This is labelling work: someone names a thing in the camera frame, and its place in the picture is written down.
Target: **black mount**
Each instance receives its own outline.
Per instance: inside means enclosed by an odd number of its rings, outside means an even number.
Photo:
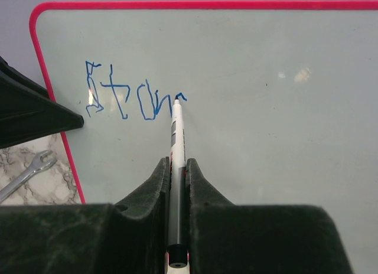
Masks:
[[[80,115],[51,101],[45,88],[0,57],[0,149],[83,124]]]
[[[165,273],[169,168],[115,205],[0,208],[0,272]],[[191,273],[352,274],[323,209],[234,205],[195,159],[186,175]]]

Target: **marble countertop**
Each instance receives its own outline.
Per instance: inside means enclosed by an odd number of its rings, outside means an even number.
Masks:
[[[60,134],[0,149],[0,189],[19,176],[36,153],[46,149],[53,151],[57,162],[30,178],[1,205],[80,204]]]

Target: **metal wrench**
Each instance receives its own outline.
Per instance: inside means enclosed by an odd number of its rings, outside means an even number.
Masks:
[[[16,177],[6,187],[0,190],[0,203],[3,202],[13,192],[15,192],[17,188],[27,182],[33,175],[45,171],[53,166],[57,161],[55,157],[45,162],[43,162],[42,160],[42,158],[48,156],[51,153],[53,153],[51,150],[45,150],[37,153],[31,161],[30,166],[28,166],[26,170],[21,173],[21,175]]]

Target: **marker barrel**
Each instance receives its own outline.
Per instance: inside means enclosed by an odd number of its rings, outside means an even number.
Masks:
[[[172,106],[171,190],[168,215],[169,264],[174,268],[187,265],[187,244],[184,235],[185,169],[183,111],[180,102],[175,100]]]

